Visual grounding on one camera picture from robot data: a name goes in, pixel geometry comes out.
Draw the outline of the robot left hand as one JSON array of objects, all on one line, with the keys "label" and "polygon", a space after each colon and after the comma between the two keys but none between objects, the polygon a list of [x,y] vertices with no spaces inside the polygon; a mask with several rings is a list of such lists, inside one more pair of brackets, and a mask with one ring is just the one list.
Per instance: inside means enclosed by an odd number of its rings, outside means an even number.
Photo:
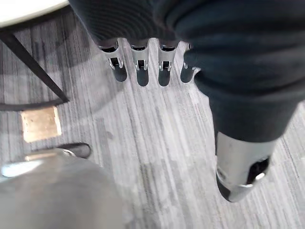
[{"label": "robot left hand", "polygon": [[96,44],[148,38],[191,45],[213,116],[216,181],[237,202],[266,175],[275,143],[305,98],[302,0],[72,0]]}]

